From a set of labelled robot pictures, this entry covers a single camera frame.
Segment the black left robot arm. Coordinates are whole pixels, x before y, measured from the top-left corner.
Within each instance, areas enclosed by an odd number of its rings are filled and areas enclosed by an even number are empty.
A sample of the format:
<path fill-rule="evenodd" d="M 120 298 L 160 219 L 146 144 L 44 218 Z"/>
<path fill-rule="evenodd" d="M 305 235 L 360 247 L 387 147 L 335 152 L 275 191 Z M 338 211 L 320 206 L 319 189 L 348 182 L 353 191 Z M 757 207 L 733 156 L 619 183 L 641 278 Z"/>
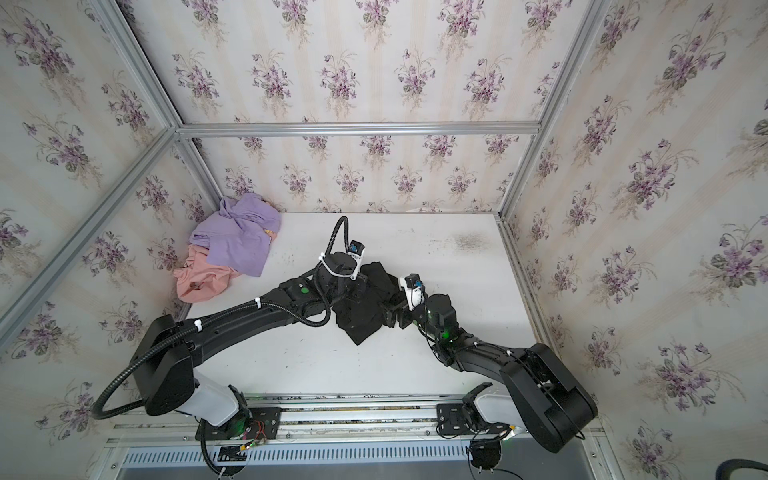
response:
<path fill-rule="evenodd" d="M 380 304 L 396 289 L 380 263 L 361 264 L 352 254 L 337 252 L 310 275 L 221 312 L 181 322 L 158 317 L 129 364 L 138 406 L 149 416 L 179 412 L 213 427 L 242 426 L 250 416 L 244 394 L 199 374 L 199 366 L 256 335 L 293 324 L 319 328 L 336 320 L 361 343 L 380 328 Z"/>

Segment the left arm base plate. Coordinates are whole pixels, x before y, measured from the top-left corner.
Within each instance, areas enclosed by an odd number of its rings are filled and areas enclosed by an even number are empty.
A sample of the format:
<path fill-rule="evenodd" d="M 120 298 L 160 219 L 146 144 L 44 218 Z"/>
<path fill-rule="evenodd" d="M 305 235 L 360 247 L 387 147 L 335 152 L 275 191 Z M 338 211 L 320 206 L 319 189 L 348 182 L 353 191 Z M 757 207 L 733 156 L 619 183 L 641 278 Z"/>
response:
<path fill-rule="evenodd" d="M 248 413 L 238 412 L 222 426 L 207 424 L 204 428 L 206 440 L 273 440 L 277 437 L 282 412 L 280 407 L 250 408 Z"/>

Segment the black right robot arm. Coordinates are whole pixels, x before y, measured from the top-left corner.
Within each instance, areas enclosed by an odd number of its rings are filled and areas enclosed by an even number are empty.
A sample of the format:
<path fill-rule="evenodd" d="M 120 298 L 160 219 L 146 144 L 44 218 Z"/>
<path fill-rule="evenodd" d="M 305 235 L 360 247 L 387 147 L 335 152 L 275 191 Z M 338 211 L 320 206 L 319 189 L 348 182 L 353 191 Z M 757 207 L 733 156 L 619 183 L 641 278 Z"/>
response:
<path fill-rule="evenodd" d="M 521 424 L 552 453 L 580 438 L 598 416 L 593 398 L 547 345 L 512 348 L 484 341 L 460 327 L 445 294 L 428 296 L 416 306 L 404 296 L 385 309 L 384 322 L 416 325 L 442 365 L 502 383 Z"/>

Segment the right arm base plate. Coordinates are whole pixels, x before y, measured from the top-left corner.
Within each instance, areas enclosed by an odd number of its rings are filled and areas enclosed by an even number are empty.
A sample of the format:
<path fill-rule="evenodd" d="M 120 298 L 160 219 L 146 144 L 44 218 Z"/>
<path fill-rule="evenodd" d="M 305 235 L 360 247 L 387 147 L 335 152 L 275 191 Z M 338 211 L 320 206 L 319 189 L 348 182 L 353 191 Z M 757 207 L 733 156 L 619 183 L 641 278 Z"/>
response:
<path fill-rule="evenodd" d="M 436 433 L 444 439 L 464 435 L 504 436 L 513 432 L 513 425 L 488 422 L 474 406 L 464 403 L 440 403 L 436 405 Z"/>

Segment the black cloth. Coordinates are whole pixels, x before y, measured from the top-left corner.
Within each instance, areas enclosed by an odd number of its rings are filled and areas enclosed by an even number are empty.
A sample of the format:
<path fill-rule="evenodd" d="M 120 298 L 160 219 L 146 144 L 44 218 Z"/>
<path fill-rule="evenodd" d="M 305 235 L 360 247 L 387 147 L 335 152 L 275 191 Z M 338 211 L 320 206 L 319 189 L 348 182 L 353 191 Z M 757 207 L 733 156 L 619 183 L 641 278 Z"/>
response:
<path fill-rule="evenodd" d="M 355 345 L 361 345 L 382 326 L 393 328 L 408 309 L 398 279 L 381 262 L 362 266 L 365 283 L 354 296 L 338 301 L 332 310 L 337 326 Z"/>

